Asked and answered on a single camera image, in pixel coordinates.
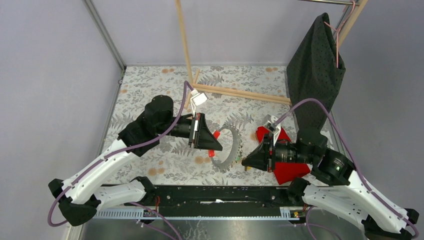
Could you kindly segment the large keyring with red handle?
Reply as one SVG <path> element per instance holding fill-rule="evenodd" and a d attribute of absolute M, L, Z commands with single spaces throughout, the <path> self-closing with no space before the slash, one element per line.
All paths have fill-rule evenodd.
<path fill-rule="evenodd" d="M 242 157 L 242 137 L 239 130 L 229 124 L 224 124 L 217 134 L 221 134 L 223 137 L 223 152 L 218 153 L 218 151 L 211 150 L 209 154 L 209 159 L 214 169 L 221 173 L 228 172 L 230 168 L 235 163 L 237 157 Z"/>

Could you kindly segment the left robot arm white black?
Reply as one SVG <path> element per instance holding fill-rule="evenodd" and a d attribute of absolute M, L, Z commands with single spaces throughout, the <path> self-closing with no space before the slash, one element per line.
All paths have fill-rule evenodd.
<path fill-rule="evenodd" d="M 105 186 L 105 182 L 123 166 L 156 147 L 164 136 L 185 138 L 194 149 L 223 149 L 208 129 L 203 113 L 174 115 L 173 99 L 157 95 L 89 165 L 67 179 L 55 178 L 49 183 L 55 198 L 53 205 L 59 208 L 67 223 L 80 226 L 110 207 L 130 202 L 152 204 L 154 186 L 147 177 L 136 177 L 129 183 L 114 186 Z"/>

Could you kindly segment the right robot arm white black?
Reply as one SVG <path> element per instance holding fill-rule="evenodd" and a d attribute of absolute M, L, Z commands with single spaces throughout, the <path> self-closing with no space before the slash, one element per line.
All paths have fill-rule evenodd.
<path fill-rule="evenodd" d="M 316 206 L 355 225 L 369 240 L 411 240 L 407 227 L 413 227 L 419 213 L 402 208 L 379 196 L 368 181 L 361 181 L 354 163 L 327 147 L 328 139 L 319 130 L 297 132 L 295 142 L 278 140 L 266 133 L 260 145 L 241 164 L 271 172 L 277 163 L 311 164 L 311 174 L 320 182 L 344 192 L 349 200 L 325 192 L 302 177 L 295 177 L 286 189 L 287 201 Z"/>

